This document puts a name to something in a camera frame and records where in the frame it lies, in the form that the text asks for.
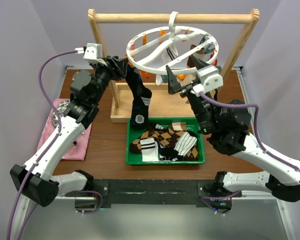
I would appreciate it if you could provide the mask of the beige tan sock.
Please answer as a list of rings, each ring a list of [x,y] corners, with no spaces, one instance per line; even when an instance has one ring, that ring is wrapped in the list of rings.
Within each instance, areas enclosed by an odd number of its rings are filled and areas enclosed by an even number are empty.
[[[205,61],[204,51],[205,51],[205,49],[204,49],[204,48],[201,48],[200,50],[196,51],[196,52],[193,53],[192,55],[195,55],[195,56],[196,56],[197,58],[199,58],[200,60],[206,62],[206,61]],[[186,64],[187,68],[190,68],[190,67],[189,67],[189,57],[188,57],[187,64]]]

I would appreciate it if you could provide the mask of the white black banded sock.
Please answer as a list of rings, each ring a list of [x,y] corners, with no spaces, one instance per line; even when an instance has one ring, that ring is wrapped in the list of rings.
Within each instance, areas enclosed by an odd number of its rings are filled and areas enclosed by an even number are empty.
[[[179,53],[177,50],[177,47],[173,44],[169,47],[167,47],[161,55],[162,58],[162,63],[163,64],[167,64],[171,61],[173,61],[174,59],[176,59],[178,57]]]

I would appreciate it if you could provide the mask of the white round clip hanger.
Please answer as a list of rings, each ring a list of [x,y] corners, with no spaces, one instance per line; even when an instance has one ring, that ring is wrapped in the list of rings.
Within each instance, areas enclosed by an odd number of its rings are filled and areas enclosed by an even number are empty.
[[[196,27],[176,25],[178,14],[177,11],[173,11],[169,15],[168,26],[144,31],[132,38],[126,47],[126,55],[132,66],[140,71],[154,74],[158,86],[165,82],[164,76],[168,75],[166,66],[172,69],[176,77],[190,74],[188,67],[181,69],[173,67],[197,51],[203,50],[204,54],[212,55],[207,60],[209,65],[217,60],[219,44],[215,37]],[[201,40],[197,46],[183,54],[178,53],[177,44],[198,37],[201,37]]]

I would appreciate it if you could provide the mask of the black blue sports sock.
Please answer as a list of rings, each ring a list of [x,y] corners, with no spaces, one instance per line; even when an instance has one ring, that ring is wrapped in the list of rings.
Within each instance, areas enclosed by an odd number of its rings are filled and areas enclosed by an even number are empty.
[[[125,80],[133,95],[129,125],[133,130],[145,129],[149,120],[152,92],[144,86],[137,69],[130,65],[127,66]]]

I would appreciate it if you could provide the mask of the green plastic bin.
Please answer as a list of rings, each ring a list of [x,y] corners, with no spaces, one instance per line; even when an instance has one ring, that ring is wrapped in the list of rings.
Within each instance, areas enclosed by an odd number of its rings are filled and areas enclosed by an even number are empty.
[[[197,147],[199,153],[198,161],[155,161],[155,162],[143,162],[142,153],[132,153],[130,152],[130,144],[138,139],[144,132],[150,131],[153,132],[150,124],[155,123],[163,127],[167,127],[172,124],[174,129],[178,129],[177,123],[183,123],[186,128],[190,131],[193,131],[197,134]],[[199,125],[197,120],[194,117],[172,117],[172,118],[163,118],[163,117],[153,117],[148,119],[148,124],[145,129],[134,130],[127,126],[127,138],[126,138],[126,163],[129,165],[197,165],[203,164],[205,162],[205,151],[202,135],[199,134]]]

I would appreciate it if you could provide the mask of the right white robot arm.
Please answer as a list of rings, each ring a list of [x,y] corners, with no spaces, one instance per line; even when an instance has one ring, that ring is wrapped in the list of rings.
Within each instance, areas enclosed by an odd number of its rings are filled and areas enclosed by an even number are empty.
[[[187,98],[198,122],[199,131],[208,135],[208,142],[220,154],[245,160],[260,168],[259,172],[218,172],[206,188],[212,199],[229,198],[235,192],[259,191],[286,201],[300,201],[300,160],[290,158],[263,144],[257,132],[256,114],[249,113],[249,104],[240,100],[222,103],[214,100],[210,91],[222,86],[218,66],[191,57],[195,79],[181,85],[171,68],[164,67],[168,93]]]

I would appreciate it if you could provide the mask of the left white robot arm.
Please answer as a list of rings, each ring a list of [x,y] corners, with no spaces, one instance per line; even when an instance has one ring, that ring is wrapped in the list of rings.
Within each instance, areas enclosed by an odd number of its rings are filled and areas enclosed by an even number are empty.
[[[74,75],[70,102],[54,132],[23,166],[16,164],[10,170],[16,189],[42,207],[51,204],[58,195],[77,191],[89,196],[94,190],[93,176],[83,170],[53,175],[61,158],[97,116],[109,82],[125,78],[128,59],[107,56],[90,65],[94,74],[82,71]]]

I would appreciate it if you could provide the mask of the white black striped sock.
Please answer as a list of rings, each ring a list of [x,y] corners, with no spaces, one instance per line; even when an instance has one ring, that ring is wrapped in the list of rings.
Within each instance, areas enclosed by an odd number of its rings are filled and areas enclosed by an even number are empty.
[[[197,135],[192,131],[185,131],[177,140],[174,150],[177,156],[184,157],[197,142]]]

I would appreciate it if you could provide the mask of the blue patterned plate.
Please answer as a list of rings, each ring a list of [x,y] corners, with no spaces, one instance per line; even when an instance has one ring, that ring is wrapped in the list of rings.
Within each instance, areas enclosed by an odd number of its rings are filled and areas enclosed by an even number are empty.
[[[62,117],[64,115],[64,111],[67,109],[69,103],[70,103],[69,98],[58,98],[53,102],[55,109],[57,110],[58,115],[60,117]],[[55,128],[58,127],[59,121],[58,121],[58,117],[54,111],[51,114],[51,122]]]

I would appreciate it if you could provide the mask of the pink cloth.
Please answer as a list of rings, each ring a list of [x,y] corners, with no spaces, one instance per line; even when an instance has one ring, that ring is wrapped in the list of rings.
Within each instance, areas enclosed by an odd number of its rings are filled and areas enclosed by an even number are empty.
[[[50,111],[50,114],[46,120],[45,126],[43,128],[37,150],[39,150],[46,140],[50,137],[53,131],[56,129],[51,121],[53,110]],[[88,149],[89,139],[91,135],[92,124],[80,134],[80,136],[75,140],[71,147],[61,158],[62,160],[73,160],[73,161],[84,161]]]

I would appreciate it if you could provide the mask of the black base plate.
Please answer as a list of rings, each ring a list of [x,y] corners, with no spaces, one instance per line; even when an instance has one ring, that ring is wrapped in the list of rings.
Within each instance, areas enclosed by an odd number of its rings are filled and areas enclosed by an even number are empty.
[[[211,203],[213,197],[232,193],[212,192],[213,180],[149,180],[149,179],[95,179],[94,190],[103,197],[103,208],[112,205],[193,205],[205,207],[202,198],[217,209],[229,209],[229,198]]]

